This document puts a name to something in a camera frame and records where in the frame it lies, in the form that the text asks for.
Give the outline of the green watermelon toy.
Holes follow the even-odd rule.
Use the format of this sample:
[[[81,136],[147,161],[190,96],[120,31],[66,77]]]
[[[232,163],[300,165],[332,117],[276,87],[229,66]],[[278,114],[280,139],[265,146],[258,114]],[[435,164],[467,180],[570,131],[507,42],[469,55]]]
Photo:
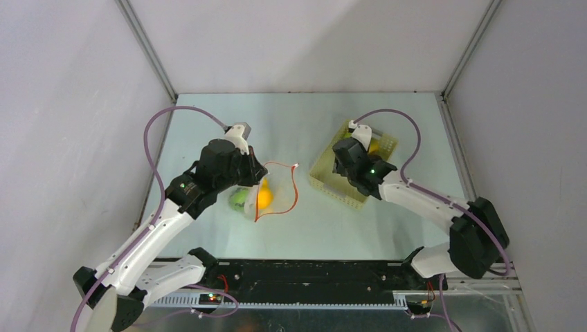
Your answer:
[[[249,197],[249,189],[245,187],[238,187],[229,196],[228,203],[230,207],[238,212],[244,212],[247,199]]]

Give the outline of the clear zip top bag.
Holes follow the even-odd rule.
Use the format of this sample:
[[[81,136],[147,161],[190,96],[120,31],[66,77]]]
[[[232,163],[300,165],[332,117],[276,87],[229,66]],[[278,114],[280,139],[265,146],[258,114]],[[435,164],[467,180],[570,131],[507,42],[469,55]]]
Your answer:
[[[277,161],[264,164],[268,174],[252,187],[237,186],[230,191],[228,206],[247,219],[258,222],[265,216],[292,211],[299,199],[295,173],[298,163],[287,165]]]

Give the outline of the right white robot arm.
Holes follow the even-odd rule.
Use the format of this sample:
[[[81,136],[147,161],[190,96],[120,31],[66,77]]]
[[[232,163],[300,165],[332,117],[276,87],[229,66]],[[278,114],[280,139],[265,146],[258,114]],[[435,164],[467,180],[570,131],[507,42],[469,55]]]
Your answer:
[[[466,201],[423,193],[394,165],[368,154],[355,138],[337,142],[332,150],[333,171],[361,194],[402,206],[448,235],[448,242],[418,248],[404,260],[402,278],[409,288],[420,289],[431,277],[452,272],[480,279],[500,257],[499,250],[508,246],[503,225],[487,199]]]

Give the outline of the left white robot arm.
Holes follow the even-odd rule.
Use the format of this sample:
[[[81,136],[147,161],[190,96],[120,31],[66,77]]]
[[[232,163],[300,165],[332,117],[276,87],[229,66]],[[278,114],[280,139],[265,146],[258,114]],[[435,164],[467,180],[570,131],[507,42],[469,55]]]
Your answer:
[[[158,207],[124,244],[96,268],[80,267],[73,276],[82,302],[71,331],[124,331],[145,308],[184,286],[214,286],[218,260],[195,248],[174,263],[150,264],[173,238],[234,186],[260,184],[267,169],[252,146],[239,138],[211,140],[199,160],[161,187]]]

